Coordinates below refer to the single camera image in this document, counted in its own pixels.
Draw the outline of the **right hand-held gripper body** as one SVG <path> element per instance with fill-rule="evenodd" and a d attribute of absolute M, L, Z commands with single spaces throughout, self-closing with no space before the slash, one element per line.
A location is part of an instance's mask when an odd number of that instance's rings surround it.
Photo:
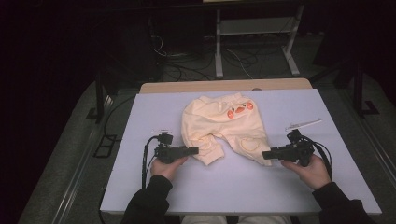
<path fill-rule="evenodd" d="M 300 129 L 321 122 L 321 119 L 312 121 L 301 122 L 297 124 L 291 124 L 286 131 L 289 131 L 287 138 L 290 140 L 290 144 L 286 145 L 287 152 L 285 161 L 298 161 L 303 167 L 309 164 L 310 157 L 314 153 L 314 143 L 308 137 L 301 134 Z"/>

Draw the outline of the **wooden table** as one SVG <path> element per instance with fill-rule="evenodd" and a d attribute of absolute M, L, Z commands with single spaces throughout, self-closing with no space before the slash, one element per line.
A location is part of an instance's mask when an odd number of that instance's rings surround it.
<path fill-rule="evenodd" d="M 272 78 L 145 83 L 140 88 L 140 93 L 300 90 L 311 88 L 312 85 L 306 78 Z"/>

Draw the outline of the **black floor frame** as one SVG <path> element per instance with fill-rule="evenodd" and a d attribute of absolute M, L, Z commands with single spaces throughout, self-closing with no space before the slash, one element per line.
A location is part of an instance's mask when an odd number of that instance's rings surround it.
<path fill-rule="evenodd" d="M 115 134 L 103 135 L 98 147 L 93 153 L 95 158 L 105 159 L 111 155 L 112 149 L 116 143 L 117 136 Z"/>

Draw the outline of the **pale lavender table board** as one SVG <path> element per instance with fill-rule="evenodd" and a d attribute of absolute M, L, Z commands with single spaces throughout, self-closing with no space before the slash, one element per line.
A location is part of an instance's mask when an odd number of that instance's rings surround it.
<path fill-rule="evenodd" d="M 286 145 L 290 125 L 302 124 L 303 135 L 329 149 L 333 179 L 345 195 L 361 200 L 367 213 L 380 213 L 317 90 L 245 91 L 244 94 L 257 103 L 271 146 Z M 144 147 L 157 146 L 154 135 L 168 131 L 174 137 L 174 145 L 182 145 L 181 115 L 185 106 L 198 96 L 196 92 L 177 92 L 135 97 L 101 211 L 123 213 L 140 190 L 142 160 L 152 156 Z M 319 211 L 311 189 L 279 161 L 265 167 L 234 153 L 228 145 L 223 150 L 224 158 L 210 165 L 190 158 L 178 169 L 168 196 L 169 213 L 297 215 Z"/>

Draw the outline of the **cream baby pants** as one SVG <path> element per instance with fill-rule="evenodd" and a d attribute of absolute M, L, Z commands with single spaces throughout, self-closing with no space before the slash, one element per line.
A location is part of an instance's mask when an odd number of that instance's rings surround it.
<path fill-rule="evenodd" d="M 193 100 L 182 113 L 181 136 L 187 147 L 199 148 L 194 158 L 205 165 L 225 156 L 218 138 L 235 153 L 260 165 L 272 165 L 262 155 L 270 147 L 259 108 L 241 93 Z"/>

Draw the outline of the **black metal stand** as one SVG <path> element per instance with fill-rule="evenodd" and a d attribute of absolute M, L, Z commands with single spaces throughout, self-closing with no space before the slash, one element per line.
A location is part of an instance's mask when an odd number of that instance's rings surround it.
<path fill-rule="evenodd" d="M 357 61 L 352 62 L 353 66 L 353 108 L 358 116 L 364 119 L 368 115 L 377 115 L 379 111 L 371 101 L 362 100 L 363 92 L 363 72 Z"/>
<path fill-rule="evenodd" d="M 95 97 L 96 106 L 91 108 L 86 119 L 99 123 L 105 114 L 105 101 L 107 96 L 112 94 L 113 82 L 108 71 L 99 71 L 95 76 Z"/>

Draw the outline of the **metal floor rail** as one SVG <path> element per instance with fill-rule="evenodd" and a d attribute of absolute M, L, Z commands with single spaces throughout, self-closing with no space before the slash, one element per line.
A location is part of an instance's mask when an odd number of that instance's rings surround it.
<path fill-rule="evenodd" d="M 101 120 L 96 120 L 96 98 L 83 95 L 72 112 L 51 160 L 60 176 L 63 191 L 56 203 L 50 224 L 64 224 L 78 195 L 92 149 L 101 135 Z"/>
<path fill-rule="evenodd" d="M 353 114 L 354 119 L 359 123 L 362 131 L 367 136 L 370 145 L 374 150 L 374 154 L 389 177 L 391 182 L 396 183 L 396 164 L 391 160 L 384 146 L 380 143 L 374 130 L 369 126 L 367 117 L 375 114 L 375 107 L 372 102 L 368 102 L 368 109 L 358 109 L 353 99 L 348 95 L 347 91 L 339 91 L 341 98 L 347 104 L 348 109 Z"/>

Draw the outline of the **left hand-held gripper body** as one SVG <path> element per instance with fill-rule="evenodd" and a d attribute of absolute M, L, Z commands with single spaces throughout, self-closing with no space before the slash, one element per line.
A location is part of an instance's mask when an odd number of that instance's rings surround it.
<path fill-rule="evenodd" d="M 171 144 L 173 141 L 173 136 L 168 132 L 160 133 L 156 139 L 158 140 L 159 144 L 154 149 L 154 156 L 159 159 L 162 163 L 170 164 L 172 163 L 175 158 L 171 153 Z"/>

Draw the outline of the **person's right hand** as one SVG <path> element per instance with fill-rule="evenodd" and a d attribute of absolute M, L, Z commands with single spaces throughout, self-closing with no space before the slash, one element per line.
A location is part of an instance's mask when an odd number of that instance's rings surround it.
<path fill-rule="evenodd" d="M 332 182 L 324 161 L 316 155 L 310 157 L 310 162 L 306 167 L 291 161 L 282 161 L 281 164 L 297 174 L 313 190 L 320 189 Z"/>

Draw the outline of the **person's right leg light trousers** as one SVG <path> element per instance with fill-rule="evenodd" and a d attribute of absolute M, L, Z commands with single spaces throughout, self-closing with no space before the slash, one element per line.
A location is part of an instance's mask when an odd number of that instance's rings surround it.
<path fill-rule="evenodd" d="M 240 216 L 237 224 L 291 224 L 285 216 Z"/>

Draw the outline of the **person's left hand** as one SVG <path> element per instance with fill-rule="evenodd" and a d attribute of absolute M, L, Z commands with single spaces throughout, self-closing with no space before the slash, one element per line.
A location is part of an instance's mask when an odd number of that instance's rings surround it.
<path fill-rule="evenodd" d="M 152 175 L 161 175 L 172 181 L 176 175 L 177 169 L 188 160 L 188 157 L 176 159 L 172 163 L 166 164 L 159 159 L 155 159 L 151 164 L 150 172 Z"/>

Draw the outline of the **white metal stand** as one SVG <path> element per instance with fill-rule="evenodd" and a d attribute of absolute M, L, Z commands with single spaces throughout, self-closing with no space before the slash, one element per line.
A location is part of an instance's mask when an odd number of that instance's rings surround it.
<path fill-rule="evenodd" d="M 221 55 L 221 38 L 225 35 L 258 35 L 258 34 L 288 34 L 288 42 L 281 47 L 286 63 L 293 77 L 298 77 L 300 71 L 293 59 L 291 50 L 304 12 L 304 5 L 297 6 L 294 16 L 272 17 L 258 19 L 226 19 L 221 17 L 221 10 L 216 11 L 216 78 L 223 78 Z"/>

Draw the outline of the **dark cabinet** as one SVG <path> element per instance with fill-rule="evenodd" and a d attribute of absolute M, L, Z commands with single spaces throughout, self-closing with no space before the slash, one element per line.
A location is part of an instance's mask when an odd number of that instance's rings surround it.
<path fill-rule="evenodd" d="M 105 39 L 106 51 L 122 79 L 138 85 L 160 79 L 147 17 L 111 17 L 106 23 Z"/>

